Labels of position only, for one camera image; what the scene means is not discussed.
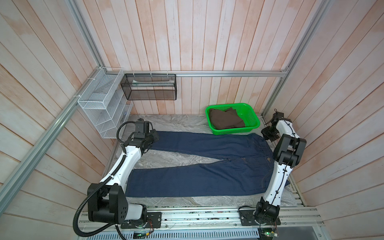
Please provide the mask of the dark blue denim jeans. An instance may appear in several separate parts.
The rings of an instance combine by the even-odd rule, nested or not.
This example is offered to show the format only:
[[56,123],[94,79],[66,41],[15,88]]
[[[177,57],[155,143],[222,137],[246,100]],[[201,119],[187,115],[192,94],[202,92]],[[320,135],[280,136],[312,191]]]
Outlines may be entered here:
[[274,169],[273,152],[263,137],[159,132],[153,151],[213,158],[209,164],[137,169],[126,196],[133,198],[249,196],[265,193]]

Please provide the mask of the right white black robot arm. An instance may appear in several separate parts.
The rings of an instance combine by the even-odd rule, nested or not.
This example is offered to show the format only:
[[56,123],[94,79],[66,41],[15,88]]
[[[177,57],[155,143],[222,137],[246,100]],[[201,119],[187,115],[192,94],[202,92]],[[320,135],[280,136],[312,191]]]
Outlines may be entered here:
[[300,163],[307,141],[295,131],[291,120],[274,117],[272,125],[263,129],[263,136],[270,141],[279,140],[274,152],[274,169],[267,191],[261,197],[253,215],[259,225],[276,222],[284,187],[290,173]]

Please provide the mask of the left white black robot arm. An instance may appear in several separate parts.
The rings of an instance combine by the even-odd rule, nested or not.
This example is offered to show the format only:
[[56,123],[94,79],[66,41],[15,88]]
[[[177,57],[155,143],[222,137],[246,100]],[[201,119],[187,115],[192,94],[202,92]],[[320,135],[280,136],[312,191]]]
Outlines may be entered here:
[[134,133],[133,136],[121,144],[122,152],[108,174],[88,188],[88,217],[91,222],[113,225],[129,221],[141,225],[147,222],[147,207],[128,203],[124,187],[135,164],[160,137],[156,130]]

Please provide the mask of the folded dark brown trousers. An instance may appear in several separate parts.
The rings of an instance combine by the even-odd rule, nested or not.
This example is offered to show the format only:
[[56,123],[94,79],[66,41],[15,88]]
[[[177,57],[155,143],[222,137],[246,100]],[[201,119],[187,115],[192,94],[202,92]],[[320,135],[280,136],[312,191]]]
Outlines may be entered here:
[[217,130],[244,128],[245,122],[239,117],[237,111],[229,108],[225,111],[210,109],[209,111],[210,122]]

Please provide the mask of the green perforated plastic basket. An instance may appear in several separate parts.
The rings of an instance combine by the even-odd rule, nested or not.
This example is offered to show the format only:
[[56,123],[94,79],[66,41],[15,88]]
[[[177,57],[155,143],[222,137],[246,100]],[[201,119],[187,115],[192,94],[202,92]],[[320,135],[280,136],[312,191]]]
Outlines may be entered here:
[[[225,111],[229,108],[233,108],[237,111],[237,114],[241,119],[244,120],[246,126],[244,128],[233,128],[233,129],[224,129],[224,130],[215,129],[210,122],[210,117],[209,117],[210,109]],[[250,105],[244,104],[244,103],[208,106],[206,107],[205,113],[206,113],[208,125],[214,135],[248,133],[254,129],[259,128],[261,125],[261,122],[258,116],[256,115],[256,113],[254,112],[253,108]]]

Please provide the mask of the black mesh wall basket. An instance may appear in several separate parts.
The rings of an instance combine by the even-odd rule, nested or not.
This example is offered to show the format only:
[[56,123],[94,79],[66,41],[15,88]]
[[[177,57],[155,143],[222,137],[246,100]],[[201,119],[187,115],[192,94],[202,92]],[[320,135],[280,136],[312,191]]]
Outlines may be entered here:
[[174,74],[124,74],[121,88],[129,101],[177,100],[177,79]]

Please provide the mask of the horizontal aluminium wall rail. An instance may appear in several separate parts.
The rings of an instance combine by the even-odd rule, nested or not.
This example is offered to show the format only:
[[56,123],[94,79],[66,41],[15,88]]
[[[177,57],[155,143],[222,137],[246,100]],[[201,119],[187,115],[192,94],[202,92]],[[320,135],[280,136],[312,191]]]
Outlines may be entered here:
[[122,71],[123,74],[165,74],[177,77],[275,77],[281,78],[287,75],[283,70],[260,70],[260,71]]

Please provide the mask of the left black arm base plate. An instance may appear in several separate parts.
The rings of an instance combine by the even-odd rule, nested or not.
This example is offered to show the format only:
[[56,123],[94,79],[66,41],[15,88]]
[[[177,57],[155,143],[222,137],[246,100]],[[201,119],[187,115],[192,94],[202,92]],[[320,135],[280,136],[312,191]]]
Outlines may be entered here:
[[139,220],[128,220],[121,224],[122,229],[133,230],[149,230],[150,228],[158,229],[161,227],[162,213],[149,212],[146,217]]

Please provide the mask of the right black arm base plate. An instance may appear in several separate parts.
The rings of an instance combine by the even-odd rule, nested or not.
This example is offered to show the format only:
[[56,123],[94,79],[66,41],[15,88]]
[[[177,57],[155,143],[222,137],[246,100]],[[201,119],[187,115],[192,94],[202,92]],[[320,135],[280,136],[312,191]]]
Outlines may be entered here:
[[253,209],[249,206],[238,208],[242,226],[274,226],[281,225],[281,220],[275,206]]

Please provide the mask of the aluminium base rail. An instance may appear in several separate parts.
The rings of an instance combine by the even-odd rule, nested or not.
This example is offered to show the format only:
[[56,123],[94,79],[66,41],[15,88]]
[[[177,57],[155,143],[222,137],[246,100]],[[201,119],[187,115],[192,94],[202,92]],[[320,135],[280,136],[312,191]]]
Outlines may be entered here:
[[93,240],[328,240],[324,222],[314,207],[282,207],[281,225],[242,226],[239,207],[149,208],[161,212],[158,229],[115,227],[92,237]]

